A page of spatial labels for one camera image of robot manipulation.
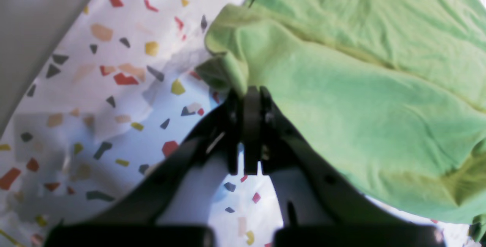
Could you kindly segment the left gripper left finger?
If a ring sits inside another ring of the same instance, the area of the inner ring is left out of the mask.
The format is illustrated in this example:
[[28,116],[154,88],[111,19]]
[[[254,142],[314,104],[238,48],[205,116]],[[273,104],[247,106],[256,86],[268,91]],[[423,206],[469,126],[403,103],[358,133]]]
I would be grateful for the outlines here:
[[47,247],[217,247],[208,224],[213,195],[238,172],[238,143],[253,93],[230,93],[173,154],[125,198],[78,224],[59,224]]

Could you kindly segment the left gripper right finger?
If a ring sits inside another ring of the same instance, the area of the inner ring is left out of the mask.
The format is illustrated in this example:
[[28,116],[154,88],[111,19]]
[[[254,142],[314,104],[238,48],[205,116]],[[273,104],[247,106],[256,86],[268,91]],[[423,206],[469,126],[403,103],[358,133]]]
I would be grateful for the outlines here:
[[274,247],[445,245],[436,227],[404,221],[360,194],[312,149],[265,87],[253,87],[253,174],[258,165],[283,218]]

